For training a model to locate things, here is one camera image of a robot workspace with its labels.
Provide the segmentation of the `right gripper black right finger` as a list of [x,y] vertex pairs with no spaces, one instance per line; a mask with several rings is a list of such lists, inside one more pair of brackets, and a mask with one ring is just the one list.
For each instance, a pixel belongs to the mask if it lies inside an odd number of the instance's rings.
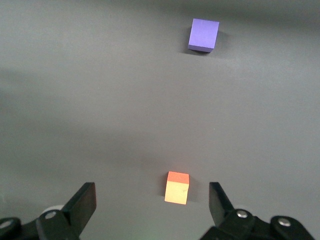
[[292,217],[276,215],[268,223],[245,209],[234,208],[218,182],[209,183],[208,205],[214,226],[201,240],[315,240]]

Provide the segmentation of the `purple cube block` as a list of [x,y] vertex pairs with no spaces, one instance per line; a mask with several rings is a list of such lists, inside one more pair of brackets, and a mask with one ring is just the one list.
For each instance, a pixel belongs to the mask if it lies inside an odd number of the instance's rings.
[[211,53],[216,45],[219,25],[218,21],[194,18],[190,30],[188,49]]

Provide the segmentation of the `dark gray table mat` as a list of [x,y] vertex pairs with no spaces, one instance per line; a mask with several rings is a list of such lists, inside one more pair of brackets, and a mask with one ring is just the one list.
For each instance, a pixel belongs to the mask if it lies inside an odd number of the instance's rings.
[[[219,22],[212,52],[193,19]],[[320,0],[0,0],[0,218],[85,182],[81,240],[199,240],[210,182],[320,240]]]

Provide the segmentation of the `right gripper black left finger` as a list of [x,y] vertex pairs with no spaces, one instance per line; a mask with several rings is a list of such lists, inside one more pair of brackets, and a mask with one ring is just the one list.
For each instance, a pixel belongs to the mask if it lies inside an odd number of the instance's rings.
[[50,207],[29,223],[0,218],[0,240],[80,240],[96,207],[96,185],[86,182],[62,208]]

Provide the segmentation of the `orange cube block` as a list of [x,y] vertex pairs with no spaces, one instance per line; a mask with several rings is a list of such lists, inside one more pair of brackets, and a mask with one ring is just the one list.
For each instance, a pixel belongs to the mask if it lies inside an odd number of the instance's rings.
[[189,174],[169,171],[167,175],[164,201],[168,203],[186,205],[189,186]]

